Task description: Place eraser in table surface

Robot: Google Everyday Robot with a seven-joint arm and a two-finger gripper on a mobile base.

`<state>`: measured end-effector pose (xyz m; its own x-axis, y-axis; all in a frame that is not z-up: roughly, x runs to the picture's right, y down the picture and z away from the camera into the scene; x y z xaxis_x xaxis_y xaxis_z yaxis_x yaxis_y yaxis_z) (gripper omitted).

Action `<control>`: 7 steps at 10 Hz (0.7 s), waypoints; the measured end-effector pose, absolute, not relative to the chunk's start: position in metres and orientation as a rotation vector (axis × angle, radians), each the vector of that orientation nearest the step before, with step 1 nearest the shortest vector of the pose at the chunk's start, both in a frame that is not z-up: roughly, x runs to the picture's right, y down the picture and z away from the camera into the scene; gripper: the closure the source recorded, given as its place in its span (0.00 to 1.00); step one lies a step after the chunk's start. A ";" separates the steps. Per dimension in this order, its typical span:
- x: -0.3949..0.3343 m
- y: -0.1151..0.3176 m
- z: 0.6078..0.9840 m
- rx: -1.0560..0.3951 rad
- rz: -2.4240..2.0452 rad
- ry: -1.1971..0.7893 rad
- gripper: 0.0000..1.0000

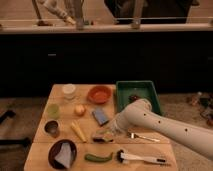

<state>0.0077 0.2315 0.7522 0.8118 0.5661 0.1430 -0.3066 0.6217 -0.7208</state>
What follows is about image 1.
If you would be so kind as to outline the translucent grey gripper body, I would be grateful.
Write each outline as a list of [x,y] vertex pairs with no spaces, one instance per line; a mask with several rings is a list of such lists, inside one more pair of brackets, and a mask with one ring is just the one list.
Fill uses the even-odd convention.
[[106,130],[110,132],[112,135],[121,135],[124,133],[124,130],[119,125],[118,117],[114,117],[107,125]]

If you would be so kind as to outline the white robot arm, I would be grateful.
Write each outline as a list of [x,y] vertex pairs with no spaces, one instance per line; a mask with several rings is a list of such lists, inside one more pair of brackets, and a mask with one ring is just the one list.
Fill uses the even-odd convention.
[[147,99],[128,104],[109,122],[107,128],[114,134],[125,133],[138,126],[152,129],[213,161],[213,131],[169,119],[152,112]]

